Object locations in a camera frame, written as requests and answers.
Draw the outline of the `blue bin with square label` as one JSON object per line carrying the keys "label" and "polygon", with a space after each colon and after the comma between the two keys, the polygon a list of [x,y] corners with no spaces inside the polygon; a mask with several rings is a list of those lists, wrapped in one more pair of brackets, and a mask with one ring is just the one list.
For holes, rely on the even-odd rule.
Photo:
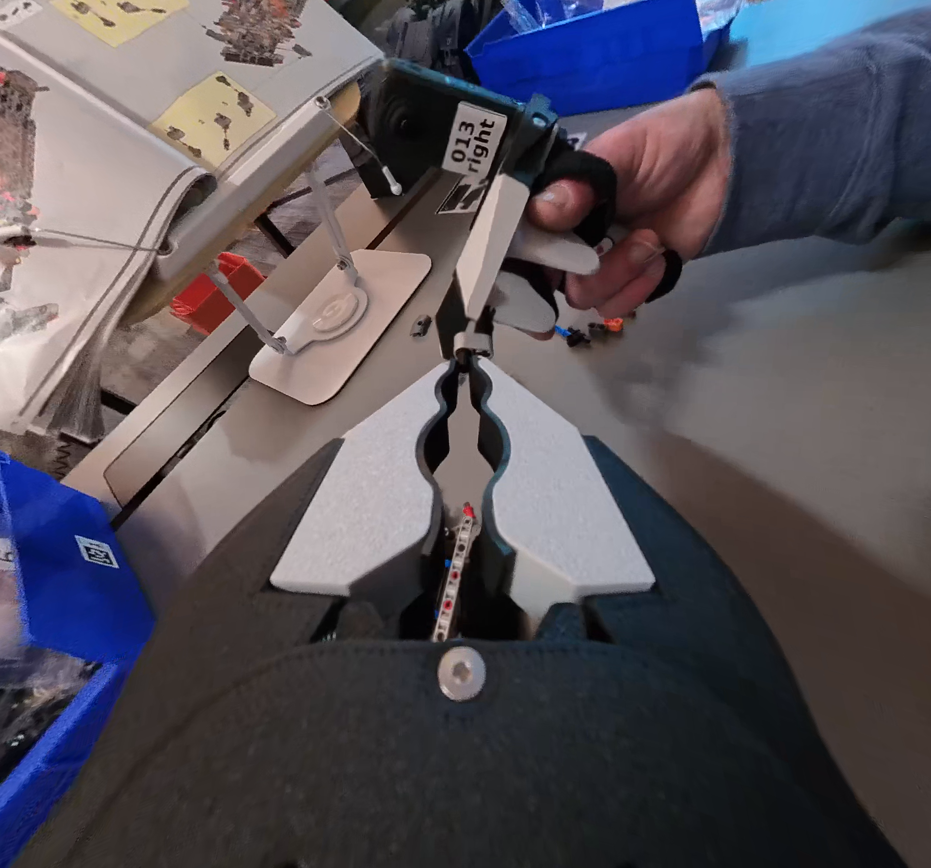
{"label": "blue bin with square label", "polygon": [[100,664],[2,781],[2,866],[76,780],[154,622],[104,507],[2,454],[2,632]]}

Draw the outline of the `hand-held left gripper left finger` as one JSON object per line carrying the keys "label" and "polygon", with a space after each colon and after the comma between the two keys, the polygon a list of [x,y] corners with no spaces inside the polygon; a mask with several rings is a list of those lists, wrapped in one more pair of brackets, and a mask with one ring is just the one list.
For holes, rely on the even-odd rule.
{"label": "hand-held left gripper left finger", "polygon": [[457,365],[441,363],[343,433],[271,572],[274,590],[367,606],[389,637],[423,627],[410,617],[436,577],[435,472],[457,392]]}

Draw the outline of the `light grey lego connector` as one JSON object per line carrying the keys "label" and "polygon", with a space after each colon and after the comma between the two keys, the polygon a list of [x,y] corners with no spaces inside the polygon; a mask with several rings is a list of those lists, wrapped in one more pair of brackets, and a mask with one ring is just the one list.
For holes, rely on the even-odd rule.
{"label": "light grey lego connector", "polygon": [[458,372],[468,373],[477,361],[494,356],[493,337],[481,332],[459,332],[453,337],[452,350]]}

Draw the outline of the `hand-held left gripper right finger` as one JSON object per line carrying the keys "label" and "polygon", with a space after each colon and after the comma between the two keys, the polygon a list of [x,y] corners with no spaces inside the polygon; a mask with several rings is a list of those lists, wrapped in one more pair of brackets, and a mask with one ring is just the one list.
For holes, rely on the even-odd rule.
{"label": "hand-held left gripper right finger", "polygon": [[470,376],[495,464],[484,527],[512,558],[505,591],[530,630],[553,606],[652,590],[656,576],[582,433],[489,359]]}

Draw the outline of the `red plastic bin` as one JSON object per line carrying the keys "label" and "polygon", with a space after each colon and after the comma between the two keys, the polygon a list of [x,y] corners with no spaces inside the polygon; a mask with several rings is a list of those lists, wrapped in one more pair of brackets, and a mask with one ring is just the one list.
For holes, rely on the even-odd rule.
{"label": "red plastic bin", "polygon": [[[224,252],[217,257],[220,273],[241,300],[246,300],[266,280],[249,259]],[[201,273],[169,304],[170,313],[201,336],[212,334],[234,311],[234,305]]]}

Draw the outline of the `person's right hand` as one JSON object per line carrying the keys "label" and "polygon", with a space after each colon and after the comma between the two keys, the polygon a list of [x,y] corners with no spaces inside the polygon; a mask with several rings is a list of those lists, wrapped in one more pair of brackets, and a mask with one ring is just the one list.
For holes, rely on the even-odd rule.
{"label": "person's right hand", "polygon": [[624,317],[658,289],[667,252],[693,259],[716,228],[732,167],[727,107],[715,87],[699,87],[606,130],[585,152],[611,164],[624,236],[595,273],[551,279],[570,307]]}

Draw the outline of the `open instruction book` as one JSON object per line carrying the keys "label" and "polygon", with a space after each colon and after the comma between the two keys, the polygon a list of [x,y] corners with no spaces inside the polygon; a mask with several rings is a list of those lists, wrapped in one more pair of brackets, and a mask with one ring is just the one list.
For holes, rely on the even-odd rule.
{"label": "open instruction book", "polygon": [[2,0],[2,430],[217,254],[382,60],[322,0]]}

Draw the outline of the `plain blue plastic bin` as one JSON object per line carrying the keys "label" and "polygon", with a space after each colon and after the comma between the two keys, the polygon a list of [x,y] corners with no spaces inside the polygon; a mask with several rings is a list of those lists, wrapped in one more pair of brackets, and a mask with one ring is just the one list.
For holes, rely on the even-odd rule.
{"label": "plain blue plastic bin", "polygon": [[655,103],[704,73],[731,22],[703,35],[695,0],[635,1],[519,33],[505,12],[466,47],[481,84],[561,115]]}

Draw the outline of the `person's right forearm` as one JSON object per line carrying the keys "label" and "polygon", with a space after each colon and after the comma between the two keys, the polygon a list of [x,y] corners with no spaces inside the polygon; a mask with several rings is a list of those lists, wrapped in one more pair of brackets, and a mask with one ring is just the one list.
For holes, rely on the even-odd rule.
{"label": "person's right forearm", "polygon": [[863,244],[930,219],[930,10],[869,24],[817,50],[708,73],[731,169],[703,253],[818,236]]}

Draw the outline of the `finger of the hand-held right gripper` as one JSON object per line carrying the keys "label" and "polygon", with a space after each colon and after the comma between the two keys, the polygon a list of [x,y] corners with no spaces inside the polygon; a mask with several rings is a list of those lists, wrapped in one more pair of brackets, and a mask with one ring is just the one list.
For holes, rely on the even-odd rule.
{"label": "finger of the hand-held right gripper", "polygon": [[529,198],[528,184],[514,176],[499,173],[489,183],[435,315],[439,348],[445,360],[454,359],[455,334],[492,333],[494,316],[504,296],[497,280]]}

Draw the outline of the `white book stand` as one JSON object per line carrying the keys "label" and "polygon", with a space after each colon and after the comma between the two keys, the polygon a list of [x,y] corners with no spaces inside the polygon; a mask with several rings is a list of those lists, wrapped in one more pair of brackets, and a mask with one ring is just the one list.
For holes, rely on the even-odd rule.
{"label": "white book stand", "polygon": [[[126,321],[142,320],[204,273],[262,340],[249,375],[316,406],[347,383],[431,269],[424,254],[351,248],[315,164],[344,126],[355,122],[361,94],[351,82],[309,98],[281,118],[227,71],[214,71],[180,95],[149,130],[209,171],[214,189],[176,218],[163,251],[134,296]],[[296,176],[306,171],[329,248],[317,285],[299,294],[281,326],[264,326],[222,278],[215,258],[258,223]]]}

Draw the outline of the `partly built lego model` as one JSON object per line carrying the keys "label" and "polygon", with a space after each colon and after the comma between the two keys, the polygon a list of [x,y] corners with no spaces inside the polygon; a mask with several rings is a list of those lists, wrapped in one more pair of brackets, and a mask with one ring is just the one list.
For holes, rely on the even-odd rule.
{"label": "partly built lego model", "polygon": [[460,631],[459,617],[463,605],[463,584],[469,567],[473,545],[482,530],[476,510],[465,502],[453,534],[448,559],[445,560],[434,612],[434,624],[429,636],[433,644],[452,641]]}

